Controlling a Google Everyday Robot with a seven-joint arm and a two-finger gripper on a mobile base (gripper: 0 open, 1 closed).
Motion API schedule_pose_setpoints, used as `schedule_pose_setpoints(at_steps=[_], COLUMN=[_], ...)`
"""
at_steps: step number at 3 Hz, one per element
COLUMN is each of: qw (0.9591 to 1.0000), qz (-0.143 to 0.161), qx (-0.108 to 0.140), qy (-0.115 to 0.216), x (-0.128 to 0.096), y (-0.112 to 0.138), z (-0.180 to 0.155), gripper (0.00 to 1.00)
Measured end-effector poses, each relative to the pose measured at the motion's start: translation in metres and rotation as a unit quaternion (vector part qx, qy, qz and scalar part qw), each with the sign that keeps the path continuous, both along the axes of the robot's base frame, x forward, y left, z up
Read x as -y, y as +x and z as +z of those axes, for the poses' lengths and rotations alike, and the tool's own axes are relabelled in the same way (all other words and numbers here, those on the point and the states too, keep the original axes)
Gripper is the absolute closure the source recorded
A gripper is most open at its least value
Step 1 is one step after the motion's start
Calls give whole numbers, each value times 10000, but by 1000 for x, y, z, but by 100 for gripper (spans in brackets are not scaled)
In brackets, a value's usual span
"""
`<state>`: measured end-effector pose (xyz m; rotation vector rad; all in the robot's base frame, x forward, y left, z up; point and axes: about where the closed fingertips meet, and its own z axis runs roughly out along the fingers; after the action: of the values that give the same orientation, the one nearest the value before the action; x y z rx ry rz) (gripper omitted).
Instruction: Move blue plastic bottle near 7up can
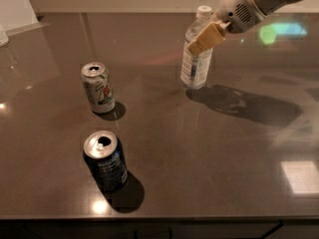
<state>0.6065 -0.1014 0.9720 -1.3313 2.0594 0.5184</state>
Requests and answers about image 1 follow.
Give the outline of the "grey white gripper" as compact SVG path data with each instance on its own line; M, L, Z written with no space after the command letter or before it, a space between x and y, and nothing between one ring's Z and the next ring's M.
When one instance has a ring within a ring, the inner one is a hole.
M225 40L227 32L246 32L266 18L256 0L221 0L215 16L218 21L192 23L189 26L190 32L195 33L187 45L192 55L198 56L219 45Z

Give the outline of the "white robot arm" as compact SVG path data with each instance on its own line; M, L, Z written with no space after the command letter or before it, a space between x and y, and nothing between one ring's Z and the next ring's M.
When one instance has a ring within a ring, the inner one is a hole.
M303 0L221 0L209 23L188 45L197 56L213 48L230 34L244 33L283 6Z

